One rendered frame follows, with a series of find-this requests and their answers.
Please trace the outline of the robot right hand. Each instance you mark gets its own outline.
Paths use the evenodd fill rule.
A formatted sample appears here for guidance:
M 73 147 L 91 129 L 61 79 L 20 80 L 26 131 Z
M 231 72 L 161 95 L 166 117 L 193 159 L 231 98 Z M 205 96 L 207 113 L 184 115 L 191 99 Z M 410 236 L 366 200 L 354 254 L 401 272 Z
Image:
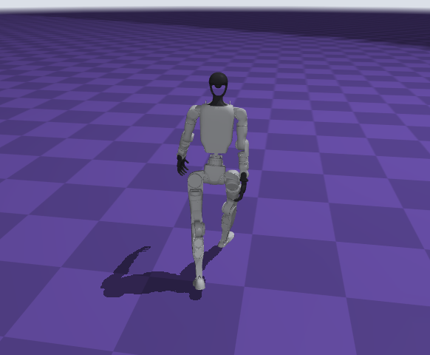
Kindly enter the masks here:
M 236 202 L 240 201 L 243 197 L 243 194 L 245 193 L 247 182 L 248 182 L 248 179 L 246 179 L 246 177 L 247 177 L 247 174 L 245 172 L 242 172 L 241 177 L 239 179 L 242 182 L 241 191 L 239 192 L 240 196 L 237 199 L 234 199 L 234 201 Z

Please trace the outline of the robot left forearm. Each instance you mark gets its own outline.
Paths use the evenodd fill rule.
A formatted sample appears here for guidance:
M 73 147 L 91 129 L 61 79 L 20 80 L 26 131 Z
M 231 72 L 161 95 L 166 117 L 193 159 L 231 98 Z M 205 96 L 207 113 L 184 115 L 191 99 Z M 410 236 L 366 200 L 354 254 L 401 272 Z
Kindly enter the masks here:
M 185 141 L 182 140 L 184 132 L 185 131 L 183 131 L 182 136 L 180 138 L 180 145 L 179 145 L 179 149 L 178 149 L 178 153 L 177 153 L 177 156 L 180 155 L 182 157 L 182 160 L 185 158 L 186 153 L 188 151 L 188 147 L 190 145 L 189 142 L 185 142 Z

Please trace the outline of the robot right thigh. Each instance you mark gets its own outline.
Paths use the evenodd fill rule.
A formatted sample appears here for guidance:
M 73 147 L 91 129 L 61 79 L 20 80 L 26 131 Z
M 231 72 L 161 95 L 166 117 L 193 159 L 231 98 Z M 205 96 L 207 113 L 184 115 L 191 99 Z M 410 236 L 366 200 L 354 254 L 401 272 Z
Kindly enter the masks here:
M 225 172 L 225 187 L 226 187 L 226 195 L 227 195 L 227 202 L 224 202 L 222 206 L 222 213 L 229 216 L 230 210 L 233 205 L 237 206 L 236 201 L 234 199 L 237 199 L 239 197 L 239 192 L 241 189 L 241 183 L 240 183 L 240 177 L 239 172 L 236 170 L 228 170 Z

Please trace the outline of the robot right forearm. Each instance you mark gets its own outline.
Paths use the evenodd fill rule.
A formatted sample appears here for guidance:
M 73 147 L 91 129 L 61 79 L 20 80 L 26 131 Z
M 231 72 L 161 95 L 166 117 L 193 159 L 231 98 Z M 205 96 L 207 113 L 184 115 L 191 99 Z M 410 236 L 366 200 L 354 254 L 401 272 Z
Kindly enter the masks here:
M 249 142 L 248 142 L 248 140 L 246 140 L 245 141 L 245 150 L 241 151 L 241 152 L 238 152 L 239 170 L 240 170 L 239 177 L 241 177 L 241 173 L 242 172 L 245 172 L 247 174 L 246 179 L 249 176 L 249 173 L 248 173 L 248 168 L 249 168 L 249 165 L 248 165 L 248 156 L 249 156 Z

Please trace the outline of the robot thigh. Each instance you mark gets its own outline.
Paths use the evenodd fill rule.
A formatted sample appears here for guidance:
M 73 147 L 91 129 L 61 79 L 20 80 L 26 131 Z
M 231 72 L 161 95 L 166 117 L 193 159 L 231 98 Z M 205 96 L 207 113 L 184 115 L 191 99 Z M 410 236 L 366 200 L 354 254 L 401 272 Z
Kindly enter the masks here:
M 237 199 L 239 197 L 239 192 L 241 189 L 241 183 L 240 183 L 240 177 L 239 172 L 236 170 L 228 170 L 225 172 L 225 187 L 226 187 L 226 195 L 227 195 L 227 202 L 224 202 L 222 206 L 222 213 L 229 216 L 230 210 L 233 205 L 237 206 L 236 201 L 234 199 Z
M 188 199 L 191 211 L 191 223 L 195 225 L 195 237 L 205 234 L 205 223 L 202 221 L 204 170 L 192 172 L 188 176 Z

